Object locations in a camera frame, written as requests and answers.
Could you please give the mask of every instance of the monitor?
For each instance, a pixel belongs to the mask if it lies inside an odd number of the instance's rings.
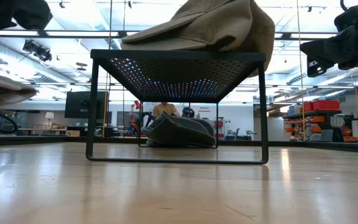
[[[104,116],[104,91],[99,91],[96,98],[96,119],[103,119]],[[68,92],[66,98],[65,118],[83,118],[90,116],[90,91]]]

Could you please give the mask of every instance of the camera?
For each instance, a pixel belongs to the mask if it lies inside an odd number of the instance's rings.
[[[345,12],[334,20],[338,30],[335,37],[300,45],[300,50],[308,56],[309,77],[322,75],[335,64],[341,70],[358,68],[358,5],[347,9],[341,0],[341,7]]]

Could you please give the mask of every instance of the metal table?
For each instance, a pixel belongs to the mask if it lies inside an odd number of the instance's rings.
[[[269,160],[265,54],[166,50],[92,50],[91,100],[86,158],[91,161],[171,162],[195,164],[265,164]],[[259,70],[262,158],[260,161],[208,161],[99,158],[93,155],[99,66],[143,102],[219,102],[253,71]]]

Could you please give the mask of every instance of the storage shelf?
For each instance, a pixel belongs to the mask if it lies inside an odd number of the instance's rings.
[[[334,114],[340,114],[342,113],[342,111],[337,110],[337,111],[308,111],[305,112],[305,116],[318,116],[318,115],[334,115]],[[302,118],[303,115],[302,114],[291,114],[288,116],[284,116],[283,119],[291,119],[291,118]]]

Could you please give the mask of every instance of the black table leg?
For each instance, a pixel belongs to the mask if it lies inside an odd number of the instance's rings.
[[[217,149],[219,147],[219,103],[216,103],[216,145],[213,149]]]
[[[266,164],[269,161],[269,139],[267,136],[267,105],[266,105],[266,84],[265,84],[265,67],[264,63],[260,63],[259,72],[259,95],[260,95],[260,130],[262,143],[262,160],[261,163]]]
[[[97,63],[96,60],[93,60],[92,79],[91,79],[90,112],[89,112],[89,120],[88,120],[88,135],[86,138],[86,158],[88,158],[88,159],[92,159],[92,157],[93,157],[94,129],[96,127],[98,78],[99,78],[99,64]]]

